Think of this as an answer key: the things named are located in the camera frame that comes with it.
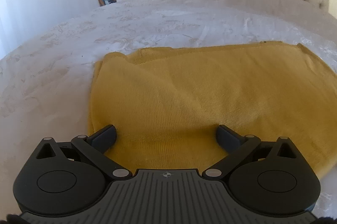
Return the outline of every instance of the ribbed plastic surface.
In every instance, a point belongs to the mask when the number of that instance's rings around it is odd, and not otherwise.
[[[113,182],[106,195],[86,211],[47,218],[24,213],[31,224],[308,224],[307,212],[273,218],[241,207],[219,181],[196,170],[139,170],[136,177]]]

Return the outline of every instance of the metal pin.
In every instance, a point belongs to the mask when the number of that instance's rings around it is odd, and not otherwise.
[[[208,169],[205,174],[210,177],[218,177],[222,174],[222,172],[218,169]]]

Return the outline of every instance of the crosshair logo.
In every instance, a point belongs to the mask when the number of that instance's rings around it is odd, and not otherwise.
[[[163,173],[163,176],[166,177],[166,178],[170,177],[171,175],[172,175],[172,174],[169,173],[169,172],[167,172],[167,171],[166,171],[165,173]]]

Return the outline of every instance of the yellow towel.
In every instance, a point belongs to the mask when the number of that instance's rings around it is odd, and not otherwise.
[[[106,155],[137,168],[198,168],[226,156],[225,124],[263,141],[289,136],[319,177],[337,162],[337,76],[301,44],[145,48],[95,65],[89,134],[108,124]]]

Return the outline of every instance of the bed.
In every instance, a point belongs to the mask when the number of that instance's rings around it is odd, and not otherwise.
[[[19,213],[12,184],[45,136],[87,132],[93,65],[113,51],[282,40],[337,71],[337,0],[125,0],[61,23],[0,60],[0,218]],[[317,216],[337,217],[337,168]]]

